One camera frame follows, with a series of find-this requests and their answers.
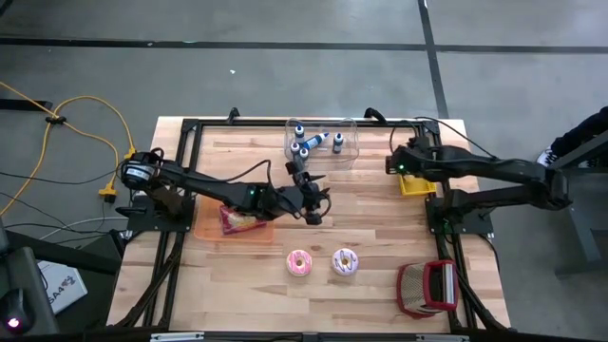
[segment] small bottle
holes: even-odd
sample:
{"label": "small bottle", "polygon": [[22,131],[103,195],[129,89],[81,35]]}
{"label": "small bottle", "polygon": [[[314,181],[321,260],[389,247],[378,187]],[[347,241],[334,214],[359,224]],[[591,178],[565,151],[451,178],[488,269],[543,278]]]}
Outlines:
{"label": "small bottle", "polygon": [[300,144],[297,142],[292,143],[290,148],[294,156],[300,152]]}
{"label": "small bottle", "polygon": [[302,148],[300,150],[300,158],[302,159],[303,162],[305,162],[308,159],[308,149]]}
{"label": "small bottle", "polygon": [[304,143],[306,138],[304,138],[304,126],[299,124],[295,127],[295,142],[296,143]]}
{"label": "small bottle", "polygon": [[302,144],[302,148],[306,148],[307,150],[312,150],[313,148],[315,148],[318,145],[320,145],[321,143],[323,143],[325,138],[327,138],[329,135],[330,135],[330,133],[319,133],[319,134],[315,135],[314,137],[308,139],[306,142],[304,142]]}
{"label": "small bottle", "polygon": [[336,133],[335,136],[333,137],[333,153],[340,153],[342,152],[342,143],[344,142],[344,136],[342,136],[342,133]]}

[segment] person's foot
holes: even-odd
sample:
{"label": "person's foot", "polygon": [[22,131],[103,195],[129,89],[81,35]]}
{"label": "person's foot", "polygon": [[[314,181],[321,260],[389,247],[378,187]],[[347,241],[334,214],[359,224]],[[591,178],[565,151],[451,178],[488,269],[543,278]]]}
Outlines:
{"label": "person's foot", "polygon": [[[549,165],[551,165],[553,162],[555,162],[559,158],[560,157],[556,156],[555,153],[553,153],[553,151],[551,150],[551,146],[549,146],[544,151],[542,151],[542,153],[536,159],[536,162],[539,164],[542,164],[544,167],[548,167]],[[592,168],[592,167],[598,167],[598,166],[599,166],[599,159],[597,159],[597,158],[593,158],[592,160],[589,160],[589,161],[583,161],[579,164],[580,168]]]}
{"label": "person's foot", "polygon": [[580,168],[593,168],[593,167],[598,167],[599,166],[599,160],[597,158],[593,158],[592,160],[589,161],[583,161],[582,163],[579,164]]}
{"label": "person's foot", "polygon": [[556,161],[558,158],[559,157],[556,156],[555,153],[553,153],[553,151],[551,150],[551,146],[549,146],[544,151],[542,151],[542,153],[536,159],[536,162],[541,164],[544,167],[548,167],[554,161]]}

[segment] red light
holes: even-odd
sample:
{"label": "red light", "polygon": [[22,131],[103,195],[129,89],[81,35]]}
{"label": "red light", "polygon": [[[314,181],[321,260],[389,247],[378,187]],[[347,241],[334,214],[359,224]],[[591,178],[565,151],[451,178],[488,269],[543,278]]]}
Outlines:
{"label": "red light", "polygon": [[19,327],[19,324],[21,324],[21,322],[19,322],[19,319],[17,318],[11,318],[9,320],[9,327],[11,328],[17,328]]}

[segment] gray floor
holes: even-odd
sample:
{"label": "gray floor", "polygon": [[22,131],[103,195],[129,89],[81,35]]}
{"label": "gray floor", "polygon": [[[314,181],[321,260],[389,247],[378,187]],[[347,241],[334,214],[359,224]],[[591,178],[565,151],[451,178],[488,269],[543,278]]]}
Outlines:
{"label": "gray floor", "polygon": [[[437,44],[608,46],[608,3],[601,0],[427,0],[427,7]],[[425,42],[416,0],[22,0],[0,18],[0,34]],[[469,137],[504,158],[536,158],[556,136],[608,104],[608,54],[439,53],[438,63],[449,117],[464,119]],[[391,117],[438,116],[424,51],[0,46],[0,80],[56,104],[82,94],[107,99],[123,112],[141,149],[149,146],[160,115],[225,115],[232,106],[247,116],[360,117],[368,106]],[[0,97],[14,96],[0,89]],[[126,151],[120,122],[101,105],[75,104],[65,115]],[[40,150],[43,118],[0,115],[2,171],[29,173]],[[112,168],[105,146],[62,127],[51,134],[40,177],[85,180]],[[1,184],[0,191],[14,194],[21,182],[3,178]],[[104,184],[35,182],[21,199],[65,222],[97,218],[102,203],[96,191]],[[481,180],[483,188],[498,185]],[[109,207],[105,212],[116,216]],[[530,333],[605,339],[608,277],[558,281],[553,275],[556,267],[580,254],[563,215],[518,207],[496,210],[492,218],[513,326]],[[19,204],[2,219],[6,224],[56,223]],[[123,227],[123,221],[104,225]],[[19,229],[37,238],[52,231]],[[59,233],[48,240],[77,237]]]}

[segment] donut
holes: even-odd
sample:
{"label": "donut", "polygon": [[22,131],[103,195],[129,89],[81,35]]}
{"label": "donut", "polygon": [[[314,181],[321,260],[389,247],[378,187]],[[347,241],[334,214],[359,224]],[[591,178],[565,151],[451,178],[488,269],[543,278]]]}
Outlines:
{"label": "donut", "polygon": [[333,270],[341,276],[350,276],[359,267],[359,257],[348,248],[342,248],[333,254]]}
{"label": "donut", "polygon": [[294,276],[305,276],[313,268],[313,258],[306,251],[295,250],[287,255],[287,271]]}

